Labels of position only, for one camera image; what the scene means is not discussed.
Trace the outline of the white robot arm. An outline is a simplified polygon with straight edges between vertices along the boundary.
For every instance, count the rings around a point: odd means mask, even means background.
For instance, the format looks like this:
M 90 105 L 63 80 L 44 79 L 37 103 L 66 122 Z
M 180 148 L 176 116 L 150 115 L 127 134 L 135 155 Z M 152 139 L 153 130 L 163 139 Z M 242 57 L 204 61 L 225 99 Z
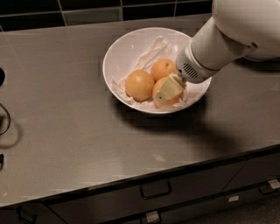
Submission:
M 280 0 L 213 0 L 212 16 L 176 58 L 154 100 L 164 104 L 256 50 L 280 56 Z

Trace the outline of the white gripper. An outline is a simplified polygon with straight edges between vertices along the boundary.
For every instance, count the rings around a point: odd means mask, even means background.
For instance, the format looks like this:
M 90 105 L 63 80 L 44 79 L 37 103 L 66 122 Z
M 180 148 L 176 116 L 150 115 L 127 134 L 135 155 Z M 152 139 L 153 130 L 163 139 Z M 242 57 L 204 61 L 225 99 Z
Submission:
M 160 104 L 183 94 L 186 88 L 185 82 L 200 84 L 217 73 L 216 70 L 206 68 L 196 60 L 191 41 L 178 53 L 176 66 L 180 75 L 175 73 L 168 75 L 153 95 L 153 99 Z

